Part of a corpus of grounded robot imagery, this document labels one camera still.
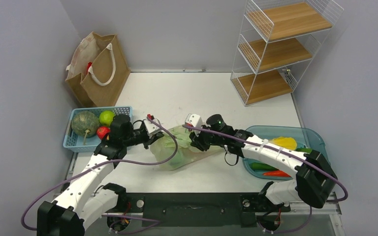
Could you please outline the green plastic grocery bag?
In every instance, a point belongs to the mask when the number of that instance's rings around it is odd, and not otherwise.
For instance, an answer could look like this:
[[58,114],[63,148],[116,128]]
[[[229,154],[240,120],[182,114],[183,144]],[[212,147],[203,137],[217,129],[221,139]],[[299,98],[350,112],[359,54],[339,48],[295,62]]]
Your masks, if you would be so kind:
[[[159,168],[163,171],[172,171],[192,162],[223,152],[223,149],[217,146],[211,146],[207,151],[200,151],[191,146],[190,132],[181,126],[175,126],[168,131],[175,137],[178,149],[171,160],[159,165]],[[158,162],[170,157],[174,150],[175,143],[168,134],[165,134],[162,138],[150,145],[150,151]]]

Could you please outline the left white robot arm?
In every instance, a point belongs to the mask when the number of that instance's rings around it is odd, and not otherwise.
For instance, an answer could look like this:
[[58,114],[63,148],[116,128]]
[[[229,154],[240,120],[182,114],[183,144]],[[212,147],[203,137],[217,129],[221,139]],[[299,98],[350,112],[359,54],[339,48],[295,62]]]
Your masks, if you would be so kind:
[[148,115],[134,129],[128,115],[116,115],[101,143],[94,150],[87,166],[72,178],[70,186],[52,202],[44,201],[37,211],[38,236],[83,236],[86,229],[107,210],[122,211],[127,197],[114,185],[95,198],[93,192],[101,182],[124,161],[128,147],[142,144],[144,148],[162,137],[158,119]]

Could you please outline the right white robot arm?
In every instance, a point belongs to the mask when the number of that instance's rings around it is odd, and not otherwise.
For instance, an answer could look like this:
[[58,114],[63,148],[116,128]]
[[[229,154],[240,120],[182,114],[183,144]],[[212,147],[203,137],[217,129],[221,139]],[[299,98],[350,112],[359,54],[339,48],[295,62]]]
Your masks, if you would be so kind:
[[322,208],[334,186],[339,184],[321,152],[311,150],[307,153],[272,144],[247,130],[234,129],[219,114],[210,116],[206,122],[197,114],[188,114],[183,127],[190,131],[191,145],[201,151],[218,146],[237,157],[268,164],[291,177],[287,181],[268,182],[261,190],[258,203],[265,211],[292,201]]

